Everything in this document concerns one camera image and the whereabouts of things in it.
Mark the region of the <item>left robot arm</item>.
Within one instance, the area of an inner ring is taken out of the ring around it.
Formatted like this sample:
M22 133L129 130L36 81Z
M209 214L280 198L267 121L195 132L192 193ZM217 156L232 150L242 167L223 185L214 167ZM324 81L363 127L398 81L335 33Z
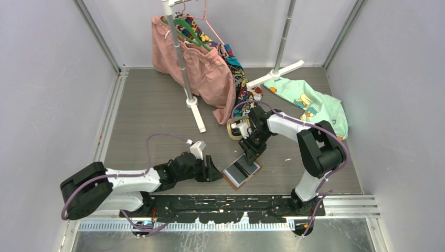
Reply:
M148 170L108 169L93 162L60 184L63 220L78 220L98 211L125 211L141 217L153 210L150 193L173 189L177 183L208 183L223 177L210 155L203 159L190 152Z

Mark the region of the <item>brown leather card holder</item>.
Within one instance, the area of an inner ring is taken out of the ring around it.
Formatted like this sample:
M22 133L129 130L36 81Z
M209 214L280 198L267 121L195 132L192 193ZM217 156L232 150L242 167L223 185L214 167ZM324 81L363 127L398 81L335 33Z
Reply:
M243 154L223 169L222 175L229 185L237 191L261 169L262 165L257 161L248 164L247 156Z

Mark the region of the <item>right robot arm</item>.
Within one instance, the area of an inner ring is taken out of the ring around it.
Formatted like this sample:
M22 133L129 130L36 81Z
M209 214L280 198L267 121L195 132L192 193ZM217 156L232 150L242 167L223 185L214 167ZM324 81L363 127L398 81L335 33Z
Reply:
M267 148L271 136L282 135L299 146L305 172L291 191L290 207L303 216L311 210L322 185L350 160L345 144L328 121L313 124L291 117L280 110L264 111L254 107L248 114L249 122L237 124L248 164L256 161Z

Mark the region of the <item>beige oval card tray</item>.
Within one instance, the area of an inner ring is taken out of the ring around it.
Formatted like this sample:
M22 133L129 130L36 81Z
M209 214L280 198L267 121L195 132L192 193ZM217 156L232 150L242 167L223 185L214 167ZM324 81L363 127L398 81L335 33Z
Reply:
M243 138L240 129L238 128L238 124L246 123L250 126L250 120L248 116L234 117L233 119L229 119L226 123L226 128L228 132L228 136L230 139L238 141Z

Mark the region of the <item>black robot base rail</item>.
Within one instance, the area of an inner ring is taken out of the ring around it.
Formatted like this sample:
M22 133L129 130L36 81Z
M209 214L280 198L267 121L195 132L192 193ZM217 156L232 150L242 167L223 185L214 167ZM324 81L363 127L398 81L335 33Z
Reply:
M299 204L289 195L154 195L128 217L155 218L160 222L203 224L239 223L244 215L250 224L284 223L288 217L323 216L317 201Z

